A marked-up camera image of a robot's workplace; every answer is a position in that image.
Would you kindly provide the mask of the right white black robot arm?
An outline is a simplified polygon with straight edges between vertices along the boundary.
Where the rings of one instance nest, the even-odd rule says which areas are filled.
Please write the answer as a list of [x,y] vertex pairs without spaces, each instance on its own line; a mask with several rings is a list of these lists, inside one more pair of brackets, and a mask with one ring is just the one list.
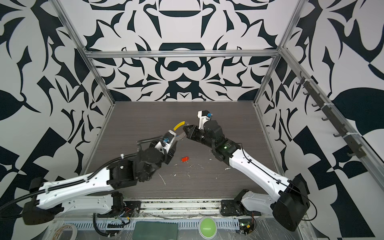
[[294,232],[314,203],[309,199],[306,184],[301,178],[292,180],[270,170],[243,148],[225,137],[217,121],[207,121],[203,127],[183,127],[189,140],[201,143],[212,150],[216,159],[246,175],[260,186],[268,196],[258,198],[251,191],[238,195],[238,201],[249,212],[272,215],[286,230]]

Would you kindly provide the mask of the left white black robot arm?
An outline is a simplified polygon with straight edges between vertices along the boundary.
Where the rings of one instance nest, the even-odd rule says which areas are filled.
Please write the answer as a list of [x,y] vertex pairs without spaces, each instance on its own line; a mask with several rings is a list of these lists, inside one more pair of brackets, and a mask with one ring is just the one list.
[[31,226],[82,212],[115,217],[124,208],[118,190],[149,181],[162,164],[170,163],[176,146],[170,137],[142,140],[136,153],[112,159],[90,174],[55,182],[35,178],[27,195],[1,206],[1,221],[21,218]]

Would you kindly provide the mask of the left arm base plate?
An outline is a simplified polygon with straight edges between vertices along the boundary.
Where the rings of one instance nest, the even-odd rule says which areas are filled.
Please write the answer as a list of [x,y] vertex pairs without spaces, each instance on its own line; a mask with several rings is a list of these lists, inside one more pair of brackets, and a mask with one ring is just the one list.
[[141,201],[124,201],[120,207],[112,206],[112,209],[106,214],[97,214],[97,218],[121,218],[132,217],[135,214],[140,213]]

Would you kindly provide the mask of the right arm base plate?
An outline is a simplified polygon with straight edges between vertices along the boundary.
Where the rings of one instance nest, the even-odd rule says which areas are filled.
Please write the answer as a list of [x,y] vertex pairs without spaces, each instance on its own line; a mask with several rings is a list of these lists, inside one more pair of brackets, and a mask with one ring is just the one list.
[[257,211],[248,211],[239,202],[235,200],[221,200],[220,213],[224,217],[240,217],[240,216],[261,216],[262,214]]

